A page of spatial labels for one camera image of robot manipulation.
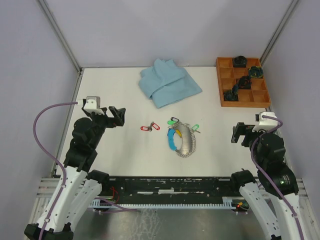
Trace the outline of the red tag key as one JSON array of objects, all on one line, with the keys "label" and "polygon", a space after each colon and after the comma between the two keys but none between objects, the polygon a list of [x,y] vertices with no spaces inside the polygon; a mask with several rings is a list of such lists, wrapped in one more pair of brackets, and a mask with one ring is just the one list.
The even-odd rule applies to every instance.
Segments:
[{"label": "red tag key", "polygon": [[149,131],[149,132],[152,131],[152,127],[150,127],[150,126],[141,126],[140,129],[142,131]]},{"label": "red tag key", "polygon": [[161,128],[158,124],[156,124],[154,121],[152,121],[147,129],[149,132],[151,132],[153,129],[159,131]]}]

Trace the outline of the metal key organizer plate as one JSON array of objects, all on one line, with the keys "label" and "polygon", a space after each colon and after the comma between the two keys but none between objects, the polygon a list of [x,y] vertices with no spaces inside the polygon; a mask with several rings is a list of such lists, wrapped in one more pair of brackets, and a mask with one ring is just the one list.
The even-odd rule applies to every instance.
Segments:
[{"label": "metal key organizer plate", "polygon": [[[182,123],[180,121],[173,123],[168,127],[167,140],[168,146],[172,151],[181,158],[188,158],[196,151],[196,137],[194,130],[188,123]],[[175,135],[180,133],[181,146],[175,145]]]}]

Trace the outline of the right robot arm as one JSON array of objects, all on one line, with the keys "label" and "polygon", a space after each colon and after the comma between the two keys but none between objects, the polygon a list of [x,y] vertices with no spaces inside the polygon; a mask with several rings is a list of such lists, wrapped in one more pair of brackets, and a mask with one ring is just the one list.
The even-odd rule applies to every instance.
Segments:
[{"label": "right robot arm", "polygon": [[258,181],[268,193],[272,206],[262,196],[258,181],[249,170],[233,173],[229,189],[234,195],[244,197],[265,239],[306,240],[308,235],[301,220],[297,178],[284,161],[284,140],[275,133],[283,122],[267,115],[262,118],[273,122],[263,127],[239,122],[232,129],[231,142],[237,143],[239,137],[244,136],[242,146],[249,148]]}]

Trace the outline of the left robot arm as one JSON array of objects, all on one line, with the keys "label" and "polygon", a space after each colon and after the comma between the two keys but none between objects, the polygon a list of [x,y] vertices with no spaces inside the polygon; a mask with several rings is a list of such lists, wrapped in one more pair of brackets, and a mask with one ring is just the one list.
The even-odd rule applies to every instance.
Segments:
[{"label": "left robot arm", "polygon": [[[112,117],[107,116],[110,110]],[[79,220],[98,195],[111,189],[107,173],[90,170],[98,153],[96,148],[107,128],[122,127],[125,108],[93,106],[82,107],[85,117],[73,125],[72,139],[65,160],[61,164],[62,176],[36,223],[28,224],[24,234],[30,240],[71,240]]]}]

